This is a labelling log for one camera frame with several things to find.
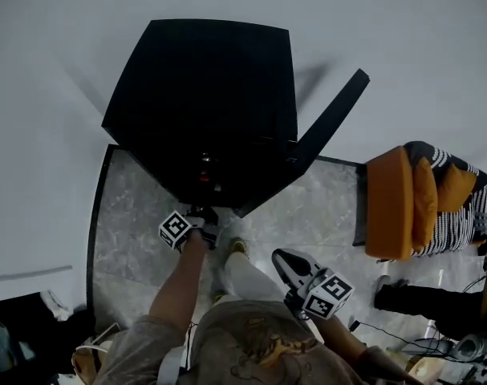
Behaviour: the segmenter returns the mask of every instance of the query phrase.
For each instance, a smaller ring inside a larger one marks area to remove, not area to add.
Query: forearm
[[[327,348],[334,351],[351,366],[357,363],[361,354],[367,349],[366,345],[360,342],[338,318],[332,317],[325,320],[314,317],[313,322]]]
[[[201,237],[186,242],[175,270],[157,293],[148,312],[170,322],[184,335],[197,303],[202,262],[208,249]]]

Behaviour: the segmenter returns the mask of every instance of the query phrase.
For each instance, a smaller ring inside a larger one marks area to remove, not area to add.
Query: black and white striped fabric
[[[436,181],[441,178],[445,165],[460,163],[461,169],[466,169],[477,175],[477,183],[473,194],[464,203],[457,213],[438,213],[437,223],[434,228],[432,240],[419,253],[412,252],[413,257],[423,257],[436,253],[458,251],[469,246],[472,241],[479,241],[487,231],[487,174],[471,164],[457,159],[451,154],[433,148],[429,144],[421,142],[410,143],[411,151],[417,160],[424,154],[431,163]]]

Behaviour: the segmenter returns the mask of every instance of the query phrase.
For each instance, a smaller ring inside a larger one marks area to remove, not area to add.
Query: white wall
[[[101,113],[155,18],[289,29],[298,90],[323,71],[300,133],[362,67],[326,156],[426,140],[487,172],[487,0],[0,0],[0,272],[83,264]]]
[[[77,306],[108,136],[62,65],[59,6],[0,0],[0,299],[52,288]]]
[[[425,140],[487,172],[487,0],[5,0],[18,30],[45,34],[46,56],[103,112],[132,49],[154,18],[219,18],[290,30],[304,133],[362,67],[362,99],[323,155],[364,162]]]

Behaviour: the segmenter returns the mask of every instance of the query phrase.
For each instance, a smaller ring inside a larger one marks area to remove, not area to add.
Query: cable
[[[102,348],[101,346],[98,345],[79,345],[77,348],[75,348],[76,351],[82,350],[82,349],[88,349],[88,350],[97,350],[101,352],[108,352],[108,350]]]
[[[188,328],[188,341],[186,342],[186,370],[190,368],[189,366],[189,340],[192,334],[192,328],[194,326],[198,326],[195,322],[190,322],[189,323],[189,328]]]
[[[484,280],[487,278],[487,275],[484,275],[484,277],[480,277],[478,278],[477,280],[473,281],[473,282],[470,282],[468,284],[468,286],[466,286],[466,288],[464,288],[464,290],[462,291],[462,293],[465,293],[466,291],[470,290],[471,288],[473,288],[476,284],[478,284],[480,281]]]
[[[402,342],[405,342],[406,344],[410,344],[410,345],[414,345],[416,347],[419,347],[419,348],[422,348],[422,349],[425,349],[425,350],[428,350],[428,351],[431,351],[431,354],[424,354],[424,355],[421,355],[421,356],[430,356],[434,354],[434,352],[439,352],[441,355],[443,355],[441,358],[446,360],[446,361],[449,361],[449,362],[452,362],[452,363],[478,363],[480,361],[482,361],[485,356],[487,355],[487,352],[485,354],[483,354],[482,356],[478,357],[478,358],[475,358],[475,359],[472,359],[471,361],[459,361],[458,359],[455,359],[454,357],[452,357],[450,354],[445,354],[444,352],[438,350],[438,349],[434,349],[434,348],[428,348],[426,346],[421,346],[420,344],[417,344],[415,342],[409,342],[399,336],[396,336],[394,334],[390,334],[389,332],[387,332],[386,330],[383,330],[382,328],[377,328],[376,326],[373,326],[371,324],[366,324],[365,322],[361,322],[361,324],[365,325],[365,326],[369,326],[371,328],[374,328],[376,330],[380,330],[382,332],[384,332],[385,334],[387,335],[390,335],[392,336],[393,338],[396,338],[396,339],[399,339],[400,341]]]
[[[432,340],[436,337],[436,333],[437,333],[437,344],[436,344],[436,349],[438,350],[439,349],[439,344],[441,343],[441,332],[439,332],[439,330],[437,329],[437,326],[436,326],[436,321],[434,321],[434,327],[433,329],[435,330],[434,331],[434,335],[432,336],[432,339],[430,340],[429,342],[429,345],[432,345]]]

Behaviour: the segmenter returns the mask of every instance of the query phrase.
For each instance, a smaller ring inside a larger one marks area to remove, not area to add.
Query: t-shirt
[[[152,316],[140,318],[110,348],[95,385],[154,385],[161,362],[184,337]],[[368,348],[355,369],[320,343],[281,302],[224,302],[197,328],[186,384],[418,384],[379,348]]]

